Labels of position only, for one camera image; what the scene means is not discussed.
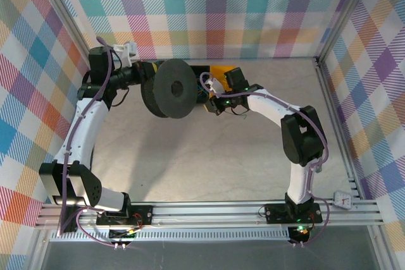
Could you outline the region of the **black cable spool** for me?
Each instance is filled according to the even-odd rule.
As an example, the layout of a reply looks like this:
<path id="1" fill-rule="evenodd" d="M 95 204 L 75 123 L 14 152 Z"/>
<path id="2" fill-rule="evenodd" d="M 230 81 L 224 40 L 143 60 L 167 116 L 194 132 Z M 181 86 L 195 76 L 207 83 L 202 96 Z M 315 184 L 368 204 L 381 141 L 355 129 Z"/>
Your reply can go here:
<path id="1" fill-rule="evenodd" d="M 197 101 L 196 76 L 182 59 L 162 61 L 154 77 L 140 85 L 146 108 L 159 118 L 180 119 Z"/>

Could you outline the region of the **yellow plastic bin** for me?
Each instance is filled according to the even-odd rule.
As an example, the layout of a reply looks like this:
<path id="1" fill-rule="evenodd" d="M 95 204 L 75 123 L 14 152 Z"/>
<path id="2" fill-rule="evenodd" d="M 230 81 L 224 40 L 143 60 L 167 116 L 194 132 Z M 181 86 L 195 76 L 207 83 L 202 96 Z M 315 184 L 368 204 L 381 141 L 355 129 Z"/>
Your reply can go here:
<path id="1" fill-rule="evenodd" d="M 214 78 L 216 78 L 223 86 L 225 91 L 230 91 L 231 88 L 228 86 L 228 82 L 225 73 L 233 70 L 236 66 L 229 65 L 210 65 L 209 72 Z"/>

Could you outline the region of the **black plastic bin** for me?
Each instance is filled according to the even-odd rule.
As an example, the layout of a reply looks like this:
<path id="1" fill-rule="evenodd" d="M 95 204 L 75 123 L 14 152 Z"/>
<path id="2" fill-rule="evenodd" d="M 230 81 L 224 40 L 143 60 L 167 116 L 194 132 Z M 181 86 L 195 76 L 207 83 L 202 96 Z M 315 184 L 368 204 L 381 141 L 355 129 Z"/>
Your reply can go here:
<path id="1" fill-rule="evenodd" d="M 209 99 L 209 93 L 203 88 L 200 82 L 200 75 L 201 73 L 209 73 L 209 66 L 208 65 L 191 65 L 192 71 L 196 76 L 196 83 L 197 83 L 197 101 L 196 104 L 204 104 Z"/>

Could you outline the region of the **small control board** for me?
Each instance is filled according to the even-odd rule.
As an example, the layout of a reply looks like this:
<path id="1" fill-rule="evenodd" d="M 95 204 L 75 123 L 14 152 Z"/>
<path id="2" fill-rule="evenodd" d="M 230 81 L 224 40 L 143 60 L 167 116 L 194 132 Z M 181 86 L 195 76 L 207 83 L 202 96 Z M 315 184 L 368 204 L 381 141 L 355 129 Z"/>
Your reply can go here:
<path id="1" fill-rule="evenodd" d="M 123 243 L 129 245 L 136 237 L 140 228 L 129 228 L 125 230 L 109 230 L 108 239 L 111 243 Z"/>
<path id="2" fill-rule="evenodd" d="M 295 245 L 300 243 L 305 243 L 310 238 L 310 232 L 313 229 L 312 226 L 295 226 L 288 227 L 289 240 L 288 242 Z"/>

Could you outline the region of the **small white clock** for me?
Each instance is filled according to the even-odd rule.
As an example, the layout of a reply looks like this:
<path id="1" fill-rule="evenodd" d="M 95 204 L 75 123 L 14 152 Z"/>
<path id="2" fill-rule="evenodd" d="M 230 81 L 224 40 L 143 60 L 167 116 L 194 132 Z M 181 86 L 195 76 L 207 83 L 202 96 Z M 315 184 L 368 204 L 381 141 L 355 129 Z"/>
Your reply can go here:
<path id="1" fill-rule="evenodd" d="M 337 190 L 333 195 L 333 205 L 341 209 L 350 210 L 352 208 L 352 195 L 348 192 Z"/>

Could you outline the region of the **aluminium frame post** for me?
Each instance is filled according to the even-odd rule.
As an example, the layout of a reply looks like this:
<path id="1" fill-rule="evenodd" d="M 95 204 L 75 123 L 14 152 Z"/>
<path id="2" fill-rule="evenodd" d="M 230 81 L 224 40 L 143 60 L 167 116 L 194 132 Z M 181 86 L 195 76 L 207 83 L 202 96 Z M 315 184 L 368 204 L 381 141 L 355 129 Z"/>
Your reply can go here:
<path id="1" fill-rule="evenodd" d="M 63 25 L 66 27 L 72 41 L 75 43 L 80 55 L 83 57 L 85 63 L 89 65 L 88 53 L 89 47 L 82 35 L 78 25 L 76 24 L 72 14 L 70 13 L 68 7 L 64 0 L 49 0 L 53 6 L 56 14 L 62 21 Z"/>
<path id="2" fill-rule="evenodd" d="M 324 33 L 324 38 L 321 42 L 321 49 L 318 55 L 315 56 L 315 60 L 319 66 L 321 66 L 328 55 L 332 52 L 334 45 L 342 33 L 345 25 L 349 21 L 353 11 L 356 9 L 360 0 L 340 0 L 337 8 L 339 11 L 334 13 L 331 25 Z"/>

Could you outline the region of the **aluminium mounting rail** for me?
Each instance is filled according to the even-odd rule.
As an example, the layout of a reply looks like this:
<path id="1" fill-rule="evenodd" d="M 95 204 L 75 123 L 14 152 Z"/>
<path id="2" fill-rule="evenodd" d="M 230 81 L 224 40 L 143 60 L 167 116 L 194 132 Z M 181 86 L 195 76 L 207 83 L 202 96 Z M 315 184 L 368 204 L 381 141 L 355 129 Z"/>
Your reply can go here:
<path id="1" fill-rule="evenodd" d="M 267 224 L 266 204 L 283 204 L 281 201 L 235 202 L 138 202 L 133 205 L 152 205 L 152 225 L 143 228 L 250 228 L 255 226 L 295 227 L 299 225 L 322 226 L 373 226 L 383 224 L 377 203 L 373 200 L 355 200 L 350 210 L 335 207 L 332 201 L 315 202 L 320 205 L 322 223 Z M 98 226 L 96 219 L 104 212 L 85 210 L 75 222 L 83 227 L 123 230 L 135 226 Z"/>

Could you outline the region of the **aluminium side rail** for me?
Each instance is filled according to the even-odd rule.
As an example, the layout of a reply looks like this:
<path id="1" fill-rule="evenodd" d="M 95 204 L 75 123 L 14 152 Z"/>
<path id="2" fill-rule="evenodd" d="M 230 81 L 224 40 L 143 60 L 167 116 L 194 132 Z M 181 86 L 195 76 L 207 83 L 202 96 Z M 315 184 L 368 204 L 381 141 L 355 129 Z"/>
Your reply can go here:
<path id="1" fill-rule="evenodd" d="M 327 105 L 328 115 L 330 117 L 334 137 L 337 140 L 337 146 L 339 148 L 339 154 L 342 158 L 344 168 L 348 177 L 348 181 L 351 187 L 352 195 L 356 200 L 364 199 L 363 190 L 359 184 L 358 175 L 354 167 L 354 161 L 352 160 L 351 153 L 349 152 L 348 145 L 345 140 L 343 128 L 339 120 L 339 115 L 335 107 L 335 103 L 332 98 L 332 91 L 327 82 L 326 74 L 324 72 L 323 65 L 318 57 L 313 58 L 314 68 L 318 82 L 321 87 L 323 97 Z"/>

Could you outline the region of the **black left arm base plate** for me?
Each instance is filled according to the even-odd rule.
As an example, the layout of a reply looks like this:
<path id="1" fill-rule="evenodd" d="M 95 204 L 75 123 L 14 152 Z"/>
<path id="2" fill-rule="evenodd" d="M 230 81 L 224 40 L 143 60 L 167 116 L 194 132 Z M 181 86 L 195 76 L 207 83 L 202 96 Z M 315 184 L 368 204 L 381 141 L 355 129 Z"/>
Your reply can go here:
<path id="1" fill-rule="evenodd" d="M 129 204 L 122 211 L 107 211 L 96 219 L 98 226 L 152 225 L 153 206 Z"/>

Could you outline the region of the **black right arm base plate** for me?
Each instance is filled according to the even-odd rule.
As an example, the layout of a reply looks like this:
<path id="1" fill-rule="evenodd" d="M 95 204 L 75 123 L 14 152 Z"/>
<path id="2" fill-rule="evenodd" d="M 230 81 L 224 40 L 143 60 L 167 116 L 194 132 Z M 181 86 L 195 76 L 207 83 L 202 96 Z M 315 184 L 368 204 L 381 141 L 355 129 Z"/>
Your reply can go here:
<path id="1" fill-rule="evenodd" d="M 312 200 L 298 205 L 292 202 L 266 204 L 265 218 L 267 224 L 318 224 L 323 222 L 320 205 Z"/>

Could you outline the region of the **black rail bracket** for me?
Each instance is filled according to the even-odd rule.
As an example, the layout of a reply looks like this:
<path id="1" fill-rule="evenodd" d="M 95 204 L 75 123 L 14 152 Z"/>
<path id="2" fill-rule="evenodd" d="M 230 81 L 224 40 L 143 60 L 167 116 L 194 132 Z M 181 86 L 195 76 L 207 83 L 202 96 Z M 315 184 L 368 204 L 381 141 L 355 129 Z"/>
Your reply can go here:
<path id="1" fill-rule="evenodd" d="M 60 235 L 64 233 L 76 232 L 77 224 L 75 218 L 78 214 L 79 207 L 70 206 L 66 208 L 65 215 L 60 224 L 59 233 Z"/>

